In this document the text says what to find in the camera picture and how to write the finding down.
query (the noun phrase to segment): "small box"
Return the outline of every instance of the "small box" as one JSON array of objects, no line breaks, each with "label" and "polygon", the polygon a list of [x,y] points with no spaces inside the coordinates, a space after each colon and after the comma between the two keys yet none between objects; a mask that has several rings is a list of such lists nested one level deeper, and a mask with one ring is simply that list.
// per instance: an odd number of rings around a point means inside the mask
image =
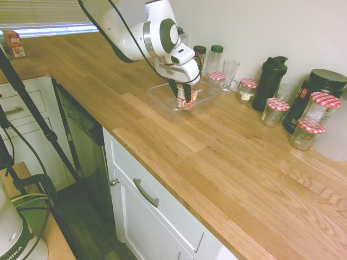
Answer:
[{"label": "small box", "polygon": [[13,30],[2,31],[5,37],[6,45],[14,57],[25,57],[22,40],[20,35]]}]

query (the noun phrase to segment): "wooden floor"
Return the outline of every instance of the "wooden floor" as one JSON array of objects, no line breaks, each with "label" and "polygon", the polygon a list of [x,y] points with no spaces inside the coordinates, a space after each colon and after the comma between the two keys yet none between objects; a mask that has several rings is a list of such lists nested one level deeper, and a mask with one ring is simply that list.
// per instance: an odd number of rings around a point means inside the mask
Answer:
[{"label": "wooden floor", "polygon": [[136,260],[118,241],[114,224],[97,214],[85,191],[72,185],[58,195],[55,218],[77,260]]}]

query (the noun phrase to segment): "green bottle cap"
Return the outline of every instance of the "green bottle cap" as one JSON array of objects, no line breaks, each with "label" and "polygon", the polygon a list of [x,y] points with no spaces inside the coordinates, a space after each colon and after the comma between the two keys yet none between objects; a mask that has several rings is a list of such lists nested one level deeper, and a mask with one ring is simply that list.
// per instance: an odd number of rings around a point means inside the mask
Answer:
[{"label": "green bottle cap", "polygon": [[200,46],[200,45],[195,45],[193,47],[193,50],[200,53],[200,54],[205,54],[206,53],[206,47]]},{"label": "green bottle cap", "polygon": [[326,69],[313,69],[310,79],[330,88],[343,88],[347,84],[347,77]]},{"label": "green bottle cap", "polygon": [[220,45],[212,45],[211,51],[214,51],[215,53],[222,53],[223,52],[223,46]]},{"label": "green bottle cap", "polygon": [[184,34],[184,30],[181,27],[177,27],[178,34]]}]

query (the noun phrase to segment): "snack package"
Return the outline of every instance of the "snack package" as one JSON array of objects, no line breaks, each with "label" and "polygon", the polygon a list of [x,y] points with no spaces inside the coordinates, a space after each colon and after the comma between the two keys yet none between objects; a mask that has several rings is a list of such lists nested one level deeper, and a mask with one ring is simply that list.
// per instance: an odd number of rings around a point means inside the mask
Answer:
[{"label": "snack package", "polygon": [[[190,94],[190,102],[187,102],[185,97],[184,97],[184,89],[182,86],[177,86],[178,88],[178,93],[177,93],[177,106],[182,108],[182,107],[187,107],[189,105],[192,105],[196,101],[197,94],[202,91],[202,89],[197,89],[197,90],[192,90]],[[194,106],[191,106],[187,108],[187,110],[193,110]]]},{"label": "snack package", "polygon": [[3,30],[2,32],[4,34],[6,45],[9,48],[11,54],[16,58],[25,57],[25,52],[20,35],[13,30]]}]

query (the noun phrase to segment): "window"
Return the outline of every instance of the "window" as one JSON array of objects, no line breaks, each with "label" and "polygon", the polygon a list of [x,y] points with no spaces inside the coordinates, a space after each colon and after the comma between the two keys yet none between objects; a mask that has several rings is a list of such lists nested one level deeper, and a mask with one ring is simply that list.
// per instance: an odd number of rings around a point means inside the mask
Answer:
[{"label": "window", "polygon": [[0,29],[22,38],[98,31],[77,0],[0,0]]}]

